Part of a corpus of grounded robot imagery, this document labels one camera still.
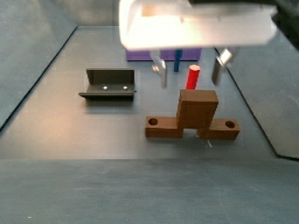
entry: hole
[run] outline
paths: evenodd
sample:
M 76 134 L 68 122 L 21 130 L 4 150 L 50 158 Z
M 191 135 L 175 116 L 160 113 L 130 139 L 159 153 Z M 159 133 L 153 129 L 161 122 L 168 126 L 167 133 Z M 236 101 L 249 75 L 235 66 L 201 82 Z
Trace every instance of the hole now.
M 235 124 L 232 121 L 225 121 L 225 126 L 227 126 L 229 129 L 235 129 L 236 124 Z
M 156 125 L 156 124 L 157 124 L 157 120 L 156 120 L 155 118 L 151 118 L 151 119 L 148 120 L 148 123 L 149 123 L 151 125 Z

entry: purple object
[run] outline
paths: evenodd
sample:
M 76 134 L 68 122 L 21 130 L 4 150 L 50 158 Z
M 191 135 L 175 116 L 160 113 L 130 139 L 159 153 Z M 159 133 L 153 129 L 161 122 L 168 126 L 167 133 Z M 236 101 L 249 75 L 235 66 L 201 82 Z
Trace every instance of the purple object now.
M 201 49 L 183 49 L 181 60 L 199 60 L 201 56 Z M 163 60 L 175 60 L 175 50 L 161 50 Z M 125 60 L 152 60 L 148 51 L 129 52 L 125 51 Z

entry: gray wall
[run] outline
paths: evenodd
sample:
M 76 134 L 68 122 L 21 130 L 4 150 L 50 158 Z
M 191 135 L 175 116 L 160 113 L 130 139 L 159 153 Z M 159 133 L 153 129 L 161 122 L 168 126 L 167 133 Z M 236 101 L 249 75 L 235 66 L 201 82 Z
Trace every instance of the gray wall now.
M 229 71 L 276 153 L 299 158 L 299 52 L 283 33 L 241 47 Z
M 0 128 L 74 28 L 48 0 L 0 0 Z
M 52 0 L 81 26 L 116 26 L 118 0 Z

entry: brown block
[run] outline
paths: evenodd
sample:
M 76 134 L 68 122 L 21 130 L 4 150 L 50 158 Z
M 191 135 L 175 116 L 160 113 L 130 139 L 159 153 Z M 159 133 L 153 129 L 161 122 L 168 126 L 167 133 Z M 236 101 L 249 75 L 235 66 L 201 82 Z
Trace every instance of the brown block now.
M 187 90 L 180 92 L 177 106 L 177 127 L 180 129 L 207 129 L 219 105 L 213 90 Z
M 235 140 L 239 135 L 239 124 L 233 119 L 212 119 L 208 129 L 199 129 L 200 139 Z
M 177 129 L 176 117 L 148 116 L 145 118 L 144 135 L 147 137 L 181 138 L 183 129 Z

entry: red peg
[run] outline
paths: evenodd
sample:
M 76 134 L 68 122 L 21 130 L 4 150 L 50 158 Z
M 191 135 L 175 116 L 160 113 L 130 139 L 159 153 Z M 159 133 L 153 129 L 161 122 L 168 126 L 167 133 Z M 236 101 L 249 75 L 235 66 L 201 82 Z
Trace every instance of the red peg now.
M 195 89 L 199 79 L 201 68 L 196 65 L 189 66 L 188 80 L 185 84 L 185 89 Z

